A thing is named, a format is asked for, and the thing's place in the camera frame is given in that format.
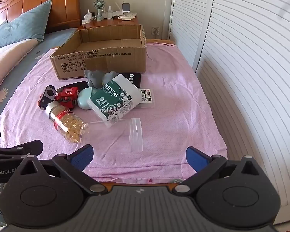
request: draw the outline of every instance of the louvered closet door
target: louvered closet door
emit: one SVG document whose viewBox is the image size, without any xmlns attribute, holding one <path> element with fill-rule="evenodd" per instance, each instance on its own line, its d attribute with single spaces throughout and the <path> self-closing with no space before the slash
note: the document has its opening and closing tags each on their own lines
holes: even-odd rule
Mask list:
<svg viewBox="0 0 290 232">
<path fill-rule="evenodd" d="M 290 204 L 290 0 L 214 0 L 197 77 L 229 158 L 254 156 Z"/>
<path fill-rule="evenodd" d="M 207 0 L 173 0 L 170 40 L 192 66 L 202 30 Z"/>
</svg>

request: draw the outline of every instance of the metal screw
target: metal screw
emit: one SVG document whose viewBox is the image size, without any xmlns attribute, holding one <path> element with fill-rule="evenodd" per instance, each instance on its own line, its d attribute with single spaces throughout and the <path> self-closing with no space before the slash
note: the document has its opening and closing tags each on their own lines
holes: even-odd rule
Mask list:
<svg viewBox="0 0 290 232">
<path fill-rule="evenodd" d="M 89 189 L 91 192 L 100 193 L 100 192 L 103 192 L 105 190 L 105 186 L 103 186 L 101 184 L 95 184 L 95 185 L 90 186 Z"/>
<path fill-rule="evenodd" d="M 190 190 L 190 187 L 187 185 L 177 185 L 175 187 L 176 192 L 178 193 L 187 193 Z"/>
</svg>

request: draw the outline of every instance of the wall outlet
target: wall outlet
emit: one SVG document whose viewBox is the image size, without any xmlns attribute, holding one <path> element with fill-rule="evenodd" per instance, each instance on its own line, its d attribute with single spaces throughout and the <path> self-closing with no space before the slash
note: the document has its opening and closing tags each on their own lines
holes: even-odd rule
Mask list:
<svg viewBox="0 0 290 232">
<path fill-rule="evenodd" d="M 160 35 L 160 27 L 152 27 L 152 35 Z"/>
</svg>

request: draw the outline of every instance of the green label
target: green label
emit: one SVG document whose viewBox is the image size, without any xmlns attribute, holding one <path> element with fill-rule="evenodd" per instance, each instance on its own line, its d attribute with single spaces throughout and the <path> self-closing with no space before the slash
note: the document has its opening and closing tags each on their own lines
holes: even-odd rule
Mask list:
<svg viewBox="0 0 290 232">
<path fill-rule="evenodd" d="M 111 80 L 92 95 L 90 100 L 108 119 L 112 119 L 112 115 L 132 100 L 132 97 L 115 81 Z"/>
</svg>

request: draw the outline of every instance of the bottle cap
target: bottle cap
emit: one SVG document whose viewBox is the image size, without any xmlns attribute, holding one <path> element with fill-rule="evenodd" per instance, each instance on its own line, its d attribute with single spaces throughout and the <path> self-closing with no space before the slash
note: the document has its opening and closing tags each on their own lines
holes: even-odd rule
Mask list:
<svg viewBox="0 0 290 232">
<path fill-rule="evenodd" d="M 52 109 L 55 107 L 55 106 L 58 106 L 60 105 L 57 101 L 53 101 L 53 102 L 50 102 L 48 104 L 48 106 L 46 107 L 45 109 L 45 114 L 47 115 L 47 117 L 49 117 L 50 115 L 50 112 L 52 111 Z"/>
</svg>

